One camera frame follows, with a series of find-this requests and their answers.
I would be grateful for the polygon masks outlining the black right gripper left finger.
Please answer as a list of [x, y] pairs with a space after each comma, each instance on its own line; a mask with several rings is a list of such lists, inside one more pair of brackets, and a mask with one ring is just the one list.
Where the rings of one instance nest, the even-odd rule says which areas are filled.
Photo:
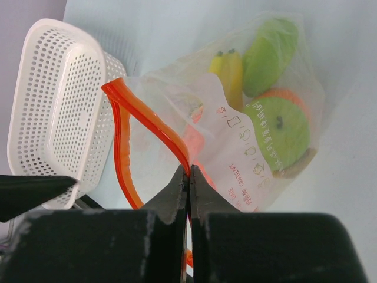
[[188, 178], [137, 210], [37, 210], [1, 261], [2, 282], [185, 282]]

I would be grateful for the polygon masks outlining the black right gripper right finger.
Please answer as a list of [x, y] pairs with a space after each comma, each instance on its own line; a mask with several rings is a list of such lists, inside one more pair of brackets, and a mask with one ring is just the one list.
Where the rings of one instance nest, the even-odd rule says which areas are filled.
[[325, 213], [243, 213], [190, 172], [194, 282], [366, 282], [341, 221]]

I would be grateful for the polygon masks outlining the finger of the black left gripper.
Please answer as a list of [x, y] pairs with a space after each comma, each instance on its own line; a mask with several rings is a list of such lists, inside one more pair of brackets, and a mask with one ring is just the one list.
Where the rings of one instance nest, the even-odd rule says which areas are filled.
[[1, 175], [1, 222], [66, 193], [76, 184], [77, 180], [69, 176]]

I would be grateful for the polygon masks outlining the fake green apple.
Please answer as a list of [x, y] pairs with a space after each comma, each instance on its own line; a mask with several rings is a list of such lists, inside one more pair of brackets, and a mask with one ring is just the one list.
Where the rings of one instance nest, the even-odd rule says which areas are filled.
[[309, 148], [309, 120], [295, 103], [281, 97], [262, 97], [246, 105], [242, 113], [250, 117], [271, 171], [293, 165]]

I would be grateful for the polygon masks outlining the clear zip top bag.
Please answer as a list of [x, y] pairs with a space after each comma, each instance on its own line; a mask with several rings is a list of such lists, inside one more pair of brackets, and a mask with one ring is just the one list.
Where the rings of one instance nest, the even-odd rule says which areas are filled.
[[[293, 165], [274, 172], [259, 149], [250, 117], [242, 113], [257, 96], [247, 97], [243, 92], [243, 108], [237, 111], [228, 105], [218, 76], [208, 72], [219, 51], [226, 53], [234, 48], [242, 58], [260, 25], [271, 18], [293, 21], [299, 39], [290, 64], [269, 89], [292, 90], [312, 116], [309, 148]], [[203, 115], [197, 128], [205, 145], [199, 160], [215, 183], [216, 192], [239, 211], [259, 212], [268, 207], [308, 166], [318, 149], [325, 92], [315, 76], [299, 14], [263, 12], [245, 26], [163, 68], [140, 77], [119, 77], [101, 88], [111, 104], [115, 123], [118, 184], [134, 209], [160, 192], [178, 167], [188, 171], [196, 166], [191, 164], [182, 137], [184, 118], [200, 104]]]

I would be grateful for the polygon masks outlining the fake orange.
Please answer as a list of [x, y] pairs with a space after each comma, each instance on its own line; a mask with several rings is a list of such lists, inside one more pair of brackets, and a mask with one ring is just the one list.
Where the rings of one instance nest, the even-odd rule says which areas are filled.
[[257, 96], [257, 98], [266, 98], [266, 97], [280, 97], [285, 100], [292, 102], [293, 104], [297, 105], [305, 114], [308, 121], [312, 122], [312, 116], [309, 107], [305, 104], [305, 102], [292, 90], [286, 88], [271, 88], [264, 92], [263, 94]]

